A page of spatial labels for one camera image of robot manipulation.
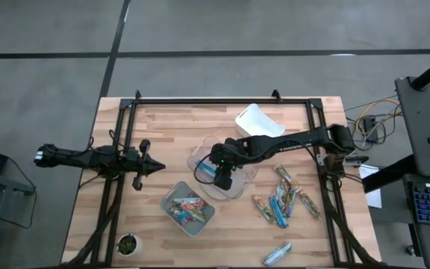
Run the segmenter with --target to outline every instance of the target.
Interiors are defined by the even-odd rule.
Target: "succulent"
[[[128,255],[135,250],[136,241],[132,235],[126,235],[122,240],[117,244],[117,249],[121,254]]]

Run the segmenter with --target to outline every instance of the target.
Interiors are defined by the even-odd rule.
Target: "plant pot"
[[[122,242],[122,240],[124,240],[126,238],[131,238],[132,242],[135,244],[134,249],[130,253],[127,253],[127,252],[122,253],[120,251],[121,242]],[[119,255],[121,255],[123,257],[129,257],[129,256],[132,256],[134,254],[138,254],[138,253],[142,252],[142,239],[140,239],[140,237],[138,237],[136,235],[132,235],[131,233],[128,233],[128,234],[125,234],[119,238],[119,240],[117,241],[116,247],[117,247],[117,252]]]

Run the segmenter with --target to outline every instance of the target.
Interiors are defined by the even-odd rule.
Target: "black metal frame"
[[[135,99],[121,99],[119,104],[119,113],[117,115],[116,122],[116,130],[115,137],[116,139],[120,138],[121,130],[122,130],[122,121],[124,119],[125,110],[130,108],[129,119],[128,119],[128,128],[125,136],[124,146],[128,147],[131,144],[131,135],[134,127],[135,113],[138,105],[161,105],[161,104],[280,104],[280,105],[304,105],[306,107],[307,115],[308,115],[308,125],[310,129],[315,128],[314,121],[314,110],[317,111],[319,115],[320,125],[326,126],[325,115],[323,110],[323,104],[321,99],[282,99],[277,90],[273,91],[271,98],[218,98],[218,99],[201,99],[201,98],[174,98],[174,99],[150,99],[150,98],[141,98],[140,93],[137,91]],[[320,148],[318,146],[314,147],[314,151],[316,154],[320,154]],[[322,203],[325,209],[325,219],[326,219],[326,228],[328,230],[328,239],[331,247],[331,256],[333,258],[333,265],[335,267],[343,267],[348,266],[348,268],[399,268],[399,267],[389,267],[387,265],[365,265],[365,264],[357,264],[355,263],[355,258],[353,254],[352,246],[349,243],[348,237],[344,234],[343,236],[343,244],[346,250],[346,259],[347,262],[342,262],[340,260],[340,251],[337,245],[336,233],[334,230],[334,219],[331,214],[328,213],[327,208],[332,208],[331,200],[328,195],[328,188],[326,187],[327,178],[323,176],[323,172],[320,169],[320,166],[317,166],[318,179],[320,181],[320,190],[322,193]],[[113,247],[115,244],[115,236],[117,230],[117,222],[119,218],[119,208],[121,206],[122,201],[122,192],[123,185],[125,181],[125,174],[123,173],[118,179],[116,179],[116,194],[113,198],[112,205],[109,210],[109,193],[112,185],[112,179],[106,179],[104,190],[102,193],[102,201],[99,210],[99,219],[96,227],[96,231],[91,238],[85,248],[90,250],[92,253],[89,263],[84,263],[86,257],[88,256],[88,252],[86,255],[79,259],[77,263],[65,263],[58,265],[56,267],[51,268],[74,268],[74,269],[82,269],[82,268],[109,268],[112,265],[113,258]],[[343,206],[343,199],[341,196],[340,187],[337,184],[333,184],[333,192],[334,198],[336,202],[336,211],[339,215],[339,219],[342,222],[346,223],[346,214]],[[109,236],[107,240],[107,250],[105,253],[104,261],[99,261],[99,250],[101,243],[101,236],[103,231],[105,231],[107,225],[110,223]]]

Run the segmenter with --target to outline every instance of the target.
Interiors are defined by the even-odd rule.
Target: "clear plastic bowl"
[[[210,136],[203,140],[203,142],[196,147],[187,160],[188,167],[194,170],[200,160],[202,160],[212,150],[212,146],[220,143],[216,137]],[[204,168],[199,167],[197,170],[197,178],[204,182],[212,182],[214,180],[214,171],[216,165],[206,158],[203,161]],[[255,165],[244,165],[243,169],[236,169],[231,172],[231,188],[228,191],[222,190],[215,185],[201,184],[202,190],[214,199],[227,200],[236,199],[242,195],[245,189],[249,186],[250,182],[257,175],[257,167]]]

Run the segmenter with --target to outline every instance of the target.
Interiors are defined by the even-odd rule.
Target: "white plastic container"
[[[251,104],[235,118],[237,131],[243,136],[267,135],[278,137],[284,133],[284,126],[275,123],[265,115],[257,104]]]

